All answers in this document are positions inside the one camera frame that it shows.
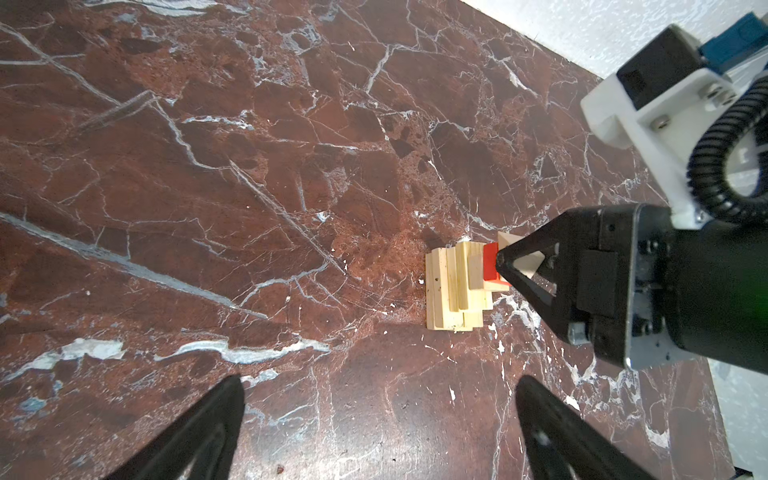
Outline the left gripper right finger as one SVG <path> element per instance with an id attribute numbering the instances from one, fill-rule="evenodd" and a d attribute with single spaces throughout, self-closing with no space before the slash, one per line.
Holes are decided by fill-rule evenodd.
<path id="1" fill-rule="evenodd" d="M 652 477 L 536 378 L 520 378 L 515 402 L 534 479 Z"/>

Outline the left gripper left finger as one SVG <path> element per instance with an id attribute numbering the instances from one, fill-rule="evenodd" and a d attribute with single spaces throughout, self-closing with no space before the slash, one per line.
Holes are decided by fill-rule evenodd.
<path id="1" fill-rule="evenodd" d="M 227 479 L 245 410 L 238 375 L 225 377 L 109 479 Z"/>

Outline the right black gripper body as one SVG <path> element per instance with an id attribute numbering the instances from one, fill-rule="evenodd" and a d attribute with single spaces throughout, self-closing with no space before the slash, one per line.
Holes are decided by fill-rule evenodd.
<path id="1" fill-rule="evenodd" d="M 678 230 L 668 209 L 641 204 L 565 217 L 570 344 L 635 370 L 698 355 L 766 373 L 766 227 Z"/>

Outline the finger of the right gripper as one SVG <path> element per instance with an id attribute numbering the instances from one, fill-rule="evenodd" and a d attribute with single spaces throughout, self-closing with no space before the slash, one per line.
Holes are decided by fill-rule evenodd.
<path id="1" fill-rule="evenodd" d="M 519 241 L 499 249 L 498 273 L 557 336 L 579 334 L 577 213 L 567 211 Z"/>

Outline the red cube block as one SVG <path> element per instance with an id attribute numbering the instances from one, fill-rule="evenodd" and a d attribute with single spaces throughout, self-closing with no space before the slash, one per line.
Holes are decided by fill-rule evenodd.
<path id="1" fill-rule="evenodd" d="M 485 282 L 508 285 L 508 282 L 498 273 L 496 258 L 499 252 L 497 242 L 488 243 L 483 246 L 483 280 Z"/>

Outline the wood block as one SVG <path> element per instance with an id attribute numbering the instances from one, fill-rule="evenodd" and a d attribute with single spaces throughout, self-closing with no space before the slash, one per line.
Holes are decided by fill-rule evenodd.
<path id="1" fill-rule="evenodd" d="M 502 281 L 484 279 L 485 244 L 459 242 L 455 246 L 458 309 L 460 312 L 490 310 L 493 293 L 504 293 L 510 286 Z"/>
<path id="2" fill-rule="evenodd" d="M 472 331 L 483 326 L 490 293 L 471 290 L 464 247 L 436 248 L 425 255 L 426 326 L 435 331 Z"/>

